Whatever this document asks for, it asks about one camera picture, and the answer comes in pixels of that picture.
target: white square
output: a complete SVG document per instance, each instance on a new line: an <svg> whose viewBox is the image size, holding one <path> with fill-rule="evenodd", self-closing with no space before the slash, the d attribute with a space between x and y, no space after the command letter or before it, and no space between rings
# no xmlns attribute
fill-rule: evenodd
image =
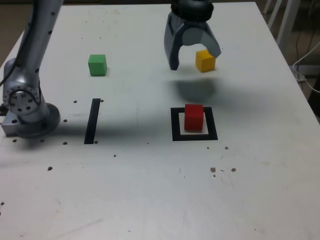
<svg viewBox="0 0 320 240"><path fill-rule="evenodd" d="M202 131L186 131L185 130L185 113L179 112L179 124L180 124L180 134L181 135L205 135L209 134L208 126L206 121L206 115L203 113L203 127Z"/></svg>

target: cube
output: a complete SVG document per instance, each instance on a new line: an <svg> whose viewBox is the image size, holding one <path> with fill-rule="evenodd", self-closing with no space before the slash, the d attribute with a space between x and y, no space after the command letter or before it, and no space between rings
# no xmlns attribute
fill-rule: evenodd
<svg viewBox="0 0 320 240"><path fill-rule="evenodd" d="M107 72L106 55L92 54L88 61L91 76L105 76Z"/></svg>
<svg viewBox="0 0 320 240"><path fill-rule="evenodd" d="M216 58L212 56L207 49L197 51L195 54L195 66L200 72L215 70Z"/></svg>
<svg viewBox="0 0 320 240"><path fill-rule="evenodd" d="M204 125L204 106L200 104L186 104L184 106L184 129L186 131L201 132Z"/></svg>

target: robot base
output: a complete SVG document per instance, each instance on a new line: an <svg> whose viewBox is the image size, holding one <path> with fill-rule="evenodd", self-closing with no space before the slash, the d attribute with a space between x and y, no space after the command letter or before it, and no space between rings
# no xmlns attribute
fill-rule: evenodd
<svg viewBox="0 0 320 240"><path fill-rule="evenodd" d="M49 114L43 120L35 123L21 123L16 114L8 111L2 123L2 129L7 137L24 139L37 138L54 130L60 122L60 113L56 106L47 103Z"/></svg>

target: red cube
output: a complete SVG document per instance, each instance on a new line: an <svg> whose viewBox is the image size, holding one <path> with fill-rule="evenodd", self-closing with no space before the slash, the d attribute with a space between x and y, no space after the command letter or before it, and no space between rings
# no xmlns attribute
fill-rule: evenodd
<svg viewBox="0 0 320 240"><path fill-rule="evenodd" d="M186 104L184 106L184 129L186 131L202 131L204 125L204 106Z"/></svg>

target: yellow cube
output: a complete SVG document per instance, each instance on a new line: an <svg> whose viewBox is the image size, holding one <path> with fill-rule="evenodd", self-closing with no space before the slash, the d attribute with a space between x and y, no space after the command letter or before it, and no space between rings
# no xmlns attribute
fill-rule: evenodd
<svg viewBox="0 0 320 240"><path fill-rule="evenodd" d="M207 49L197 51L195 54L195 66L200 72L215 70L216 58L212 56Z"/></svg>

